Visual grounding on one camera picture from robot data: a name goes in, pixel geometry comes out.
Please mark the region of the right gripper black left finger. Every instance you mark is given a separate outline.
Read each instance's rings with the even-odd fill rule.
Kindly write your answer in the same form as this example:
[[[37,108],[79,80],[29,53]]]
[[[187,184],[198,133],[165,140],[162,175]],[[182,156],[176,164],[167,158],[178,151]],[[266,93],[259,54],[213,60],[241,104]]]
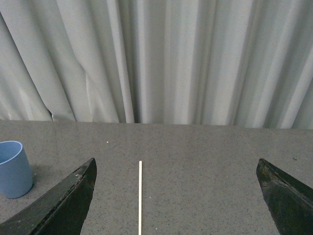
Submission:
[[[91,158],[31,205],[0,225],[2,235],[79,235],[97,176]]]

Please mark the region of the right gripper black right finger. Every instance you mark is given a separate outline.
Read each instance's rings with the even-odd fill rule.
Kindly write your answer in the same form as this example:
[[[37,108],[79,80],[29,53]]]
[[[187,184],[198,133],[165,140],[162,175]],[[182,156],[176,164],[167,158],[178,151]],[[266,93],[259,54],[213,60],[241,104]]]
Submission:
[[[265,159],[256,175],[274,224],[281,235],[313,233],[313,189]]]

